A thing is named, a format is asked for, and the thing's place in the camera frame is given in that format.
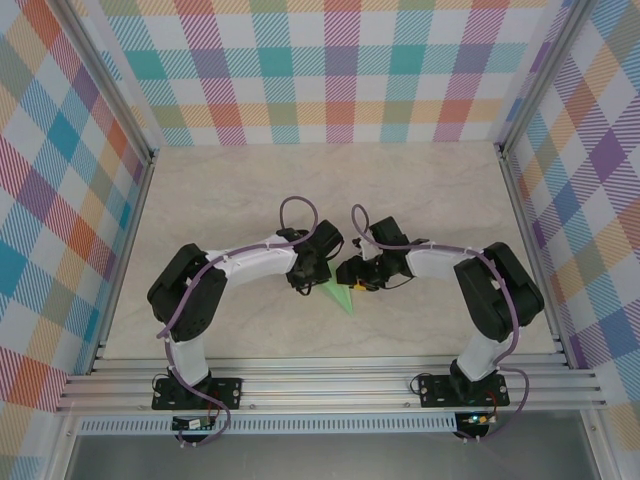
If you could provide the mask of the green paper sheet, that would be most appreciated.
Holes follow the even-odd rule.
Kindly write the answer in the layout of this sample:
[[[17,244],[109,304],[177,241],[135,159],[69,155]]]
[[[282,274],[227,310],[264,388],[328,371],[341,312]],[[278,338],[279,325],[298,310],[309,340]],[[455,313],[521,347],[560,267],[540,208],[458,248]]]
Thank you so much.
[[[354,315],[354,306],[352,301],[351,290],[347,285],[337,282],[336,266],[332,261],[329,262],[329,272],[331,277],[319,284],[319,287],[332,300],[334,300],[349,316]]]

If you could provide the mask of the small dark circuit board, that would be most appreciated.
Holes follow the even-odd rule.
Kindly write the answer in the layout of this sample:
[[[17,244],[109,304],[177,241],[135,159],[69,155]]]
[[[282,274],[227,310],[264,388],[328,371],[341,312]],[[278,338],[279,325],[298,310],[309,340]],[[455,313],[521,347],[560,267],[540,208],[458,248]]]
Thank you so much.
[[[211,431],[215,426],[216,419],[207,416],[174,416],[171,422],[173,431]]]

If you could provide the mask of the aluminium mounting rail beam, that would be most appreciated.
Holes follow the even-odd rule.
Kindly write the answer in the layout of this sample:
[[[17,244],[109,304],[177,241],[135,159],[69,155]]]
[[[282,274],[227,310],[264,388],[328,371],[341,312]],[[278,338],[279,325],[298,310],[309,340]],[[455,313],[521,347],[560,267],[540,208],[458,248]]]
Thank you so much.
[[[213,358],[213,376],[242,379],[244,413],[381,413],[416,411],[410,387],[418,373],[445,374],[449,356],[354,358]],[[520,354],[503,364],[511,403],[528,411],[601,409],[605,394],[590,370],[572,369],[565,356]],[[159,359],[98,359],[88,375],[67,380],[60,413],[148,412],[152,380],[164,371]]]

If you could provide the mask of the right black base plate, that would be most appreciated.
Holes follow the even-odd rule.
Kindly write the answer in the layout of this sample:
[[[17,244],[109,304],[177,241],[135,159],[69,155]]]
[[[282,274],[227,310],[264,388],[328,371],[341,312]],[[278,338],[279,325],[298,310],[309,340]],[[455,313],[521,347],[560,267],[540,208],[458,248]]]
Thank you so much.
[[[510,405],[505,378],[499,374],[490,375],[480,381],[464,398],[456,392],[448,375],[420,375],[417,387],[422,408]]]

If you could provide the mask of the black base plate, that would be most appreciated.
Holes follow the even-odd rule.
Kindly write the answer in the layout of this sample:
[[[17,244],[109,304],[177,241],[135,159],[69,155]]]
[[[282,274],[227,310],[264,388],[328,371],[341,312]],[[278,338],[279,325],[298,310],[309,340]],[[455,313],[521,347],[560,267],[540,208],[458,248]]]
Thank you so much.
[[[490,375],[480,381],[464,398],[456,392],[448,375],[420,375],[417,387],[422,408],[510,405],[505,378],[499,374]]]
[[[163,375],[152,384],[152,410],[206,410],[209,401],[185,389],[177,379]],[[194,389],[237,410],[242,394],[240,378],[205,378]]]

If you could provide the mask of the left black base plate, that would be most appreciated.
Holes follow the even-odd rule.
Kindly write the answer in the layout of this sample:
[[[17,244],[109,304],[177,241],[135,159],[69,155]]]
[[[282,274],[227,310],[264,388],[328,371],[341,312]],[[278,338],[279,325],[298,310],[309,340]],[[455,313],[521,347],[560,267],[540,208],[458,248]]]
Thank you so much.
[[[152,384],[152,410],[206,410],[209,401],[185,389],[177,379],[163,375]],[[194,389],[237,410],[242,394],[240,378],[205,378]]]

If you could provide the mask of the aluminium table side rail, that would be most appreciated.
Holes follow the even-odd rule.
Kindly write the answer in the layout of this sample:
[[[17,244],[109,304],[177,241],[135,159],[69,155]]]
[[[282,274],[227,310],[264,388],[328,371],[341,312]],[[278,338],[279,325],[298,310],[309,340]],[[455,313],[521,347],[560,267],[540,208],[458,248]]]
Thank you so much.
[[[516,217],[527,259],[532,269],[532,277],[538,285],[545,301],[544,313],[547,318],[549,330],[554,342],[558,344],[557,350],[565,356],[565,364],[573,367],[572,353],[566,346],[564,332],[559,320],[552,291],[545,276],[542,257],[536,242],[534,230],[527,218],[524,198],[517,184],[516,176],[512,170],[508,156],[503,153],[498,144],[494,146],[494,149]]]
[[[159,153],[159,148],[152,150],[150,152],[150,158],[147,160],[143,169],[139,193],[130,216],[126,236],[124,237],[122,252],[116,264],[113,285],[109,291],[105,311],[99,318],[96,330],[92,336],[91,342],[89,343],[87,356],[82,363],[80,370],[82,375],[88,375],[92,372],[93,364],[98,357],[98,350],[105,345],[108,340]]]

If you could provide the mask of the aluminium frame post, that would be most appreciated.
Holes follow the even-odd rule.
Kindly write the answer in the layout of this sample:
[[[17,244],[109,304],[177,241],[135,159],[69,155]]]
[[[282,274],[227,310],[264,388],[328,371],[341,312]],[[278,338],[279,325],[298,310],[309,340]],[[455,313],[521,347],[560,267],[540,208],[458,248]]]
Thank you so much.
[[[152,164],[154,150],[144,137],[100,51],[94,45],[91,36],[85,29],[70,0],[45,0],[45,2],[69,36],[98,90],[105,96],[127,139],[144,159],[145,163]]]
[[[599,0],[548,0],[489,133],[506,160]]]

